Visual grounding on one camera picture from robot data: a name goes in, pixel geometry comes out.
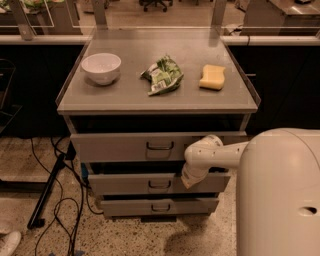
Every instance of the countertop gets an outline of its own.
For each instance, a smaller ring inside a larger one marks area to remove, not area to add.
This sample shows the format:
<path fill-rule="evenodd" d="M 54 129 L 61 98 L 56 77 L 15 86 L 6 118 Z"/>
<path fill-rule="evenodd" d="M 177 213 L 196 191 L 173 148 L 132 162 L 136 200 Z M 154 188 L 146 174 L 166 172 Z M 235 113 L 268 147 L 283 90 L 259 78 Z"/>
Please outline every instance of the countertop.
<path fill-rule="evenodd" d="M 118 55 L 120 78 L 96 86 L 77 67 L 58 106 L 62 115 L 254 113 L 257 105 L 217 32 L 210 28 L 97 30 L 83 57 L 99 52 Z M 180 87 L 148 96 L 150 83 L 141 72 L 168 54 L 181 68 Z M 226 67 L 222 90 L 199 88 L 206 64 Z"/>

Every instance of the gray cabinet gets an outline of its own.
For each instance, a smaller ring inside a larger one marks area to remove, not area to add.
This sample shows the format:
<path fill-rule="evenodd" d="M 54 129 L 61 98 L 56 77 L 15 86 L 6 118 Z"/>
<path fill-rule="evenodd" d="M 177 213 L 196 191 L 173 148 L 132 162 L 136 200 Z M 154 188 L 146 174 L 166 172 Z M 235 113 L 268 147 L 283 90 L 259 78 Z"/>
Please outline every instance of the gray cabinet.
<path fill-rule="evenodd" d="M 218 34 L 209 28 L 97 30 L 82 56 L 97 52 L 121 58 L 120 79 L 97 87 L 78 66 L 57 101 L 77 155 L 90 172 L 92 190 L 102 198 L 104 215 L 214 212 L 228 184 L 228 170 L 212 168 L 203 182 L 186 189 L 180 178 L 184 151 L 208 134 L 245 135 L 258 108 L 257 95 Z M 139 74 L 166 54 L 184 78 L 176 91 L 149 97 L 150 84 Z M 208 63 L 226 67 L 221 91 L 198 86 Z"/>

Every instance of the sponge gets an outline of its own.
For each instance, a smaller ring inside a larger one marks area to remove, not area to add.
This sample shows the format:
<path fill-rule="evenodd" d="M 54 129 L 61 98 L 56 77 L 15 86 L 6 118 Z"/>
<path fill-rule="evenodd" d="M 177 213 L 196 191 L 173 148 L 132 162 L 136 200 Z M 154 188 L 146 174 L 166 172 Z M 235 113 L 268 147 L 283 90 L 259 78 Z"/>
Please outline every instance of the sponge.
<path fill-rule="evenodd" d="M 225 67 L 205 65 L 202 70 L 202 78 L 199 87 L 221 90 L 224 85 Z"/>

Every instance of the terrazzo floor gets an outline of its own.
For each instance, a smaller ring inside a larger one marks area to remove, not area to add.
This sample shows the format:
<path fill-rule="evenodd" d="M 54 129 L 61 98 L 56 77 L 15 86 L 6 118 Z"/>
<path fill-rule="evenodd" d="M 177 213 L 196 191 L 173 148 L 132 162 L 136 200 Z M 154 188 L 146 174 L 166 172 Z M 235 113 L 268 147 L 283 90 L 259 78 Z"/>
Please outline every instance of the terrazzo floor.
<path fill-rule="evenodd" d="M 0 137 L 0 178 L 5 181 L 46 181 L 49 174 L 37 162 L 51 171 L 55 151 L 50 138 L 19 139 Z M 65 138 L 58 148 L 67 150 L 69 139 Z M 80 172 L 79 161 L 74 169 Z M 236 171 L 230 170 L 231 179 L 224 193 L 219 195 L 216 212 L 210 216 L 184 216 L 175 222 L 144 223 L 139 218 L 106 219 L 91 213 L 84 202 L 75 240 L 76 256 L 234 256 L 236 255 L 235 228 L 235 181 Z M 77 206 L 80 206 L 81 189 L 68 169 L 62 169 L 55 182 L 41 218 L 45 225 L 29 230 L 27 224 L 40 194 L 0 193 L 0 219 L 9 221 L 12 229 L 22 233 L 21 243 L 14 255 L 64 256 L 68 255 L 69 236 L 54 220 L 54 210 L 61 198 L 58 218 L 71 233 Z M 99 200 L 88 193 L 89 204 L 99 212 Z"/>

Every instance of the green snack bag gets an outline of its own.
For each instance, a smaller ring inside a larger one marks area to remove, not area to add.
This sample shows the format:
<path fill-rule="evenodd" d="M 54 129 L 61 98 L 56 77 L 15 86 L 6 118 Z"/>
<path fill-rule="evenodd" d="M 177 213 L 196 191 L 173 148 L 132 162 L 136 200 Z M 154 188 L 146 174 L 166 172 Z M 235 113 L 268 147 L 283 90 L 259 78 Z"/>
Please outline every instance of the green snack bag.
<path fill-rule="evenodd" d="M 152 96 L 177 89 L 180 86 L 183 73 L 179 66 L 166 55 L 141 73 L 141 77 L 151 82 L 151 91 L 148 92 L 148 95 Z"/>

